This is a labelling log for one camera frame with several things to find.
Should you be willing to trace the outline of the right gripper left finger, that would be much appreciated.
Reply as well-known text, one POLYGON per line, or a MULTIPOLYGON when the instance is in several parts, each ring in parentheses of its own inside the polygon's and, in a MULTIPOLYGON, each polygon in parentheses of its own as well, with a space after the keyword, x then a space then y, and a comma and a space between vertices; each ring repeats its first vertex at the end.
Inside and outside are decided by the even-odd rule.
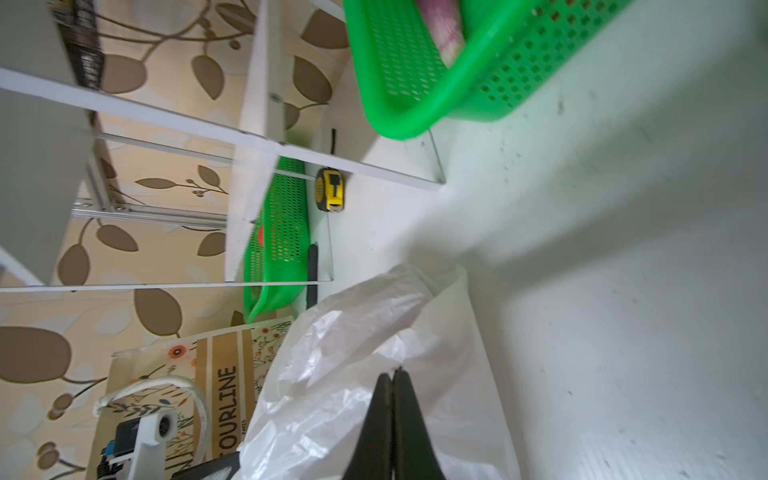
POLYGON ((393 476, 392 446, 393 382, 387 373, 382 373, 342 479, 390 480, 393 476))

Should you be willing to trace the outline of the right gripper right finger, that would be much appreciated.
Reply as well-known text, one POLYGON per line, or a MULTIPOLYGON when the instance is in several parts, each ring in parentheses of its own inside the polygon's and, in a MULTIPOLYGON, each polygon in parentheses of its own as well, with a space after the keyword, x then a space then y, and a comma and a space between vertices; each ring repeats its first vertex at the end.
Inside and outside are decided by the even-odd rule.
POLYGON ((445 480, 407 371, 393 377, 392 467, 397 480, 445 480))

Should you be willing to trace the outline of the white plastic grocery bag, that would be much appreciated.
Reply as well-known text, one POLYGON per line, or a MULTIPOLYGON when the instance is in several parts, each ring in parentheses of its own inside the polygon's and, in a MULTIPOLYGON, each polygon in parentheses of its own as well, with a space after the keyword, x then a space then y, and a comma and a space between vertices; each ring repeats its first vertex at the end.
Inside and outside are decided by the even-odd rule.
POLYGON ((464 268, 403 264, 290 327, 239 450, 245 479, 516 479, 464 268))

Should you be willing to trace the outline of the cream floral tote bag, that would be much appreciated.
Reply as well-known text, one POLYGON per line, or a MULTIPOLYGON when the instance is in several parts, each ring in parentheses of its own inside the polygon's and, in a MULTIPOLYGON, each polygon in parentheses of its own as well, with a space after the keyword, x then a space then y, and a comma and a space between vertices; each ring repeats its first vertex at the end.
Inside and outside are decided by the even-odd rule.
POLYGON ((198 391, 162 383, 111 401, 97 417, 88 478, 96 478, 102 450, 117 442, 118 425, 147 415, 177 415, 164 479, 192 467, 199 449, 205 460, 235 452, 292 322, 291 317, 257 321, 114 354, 109 392, 169 376, 191 381, 198 391))

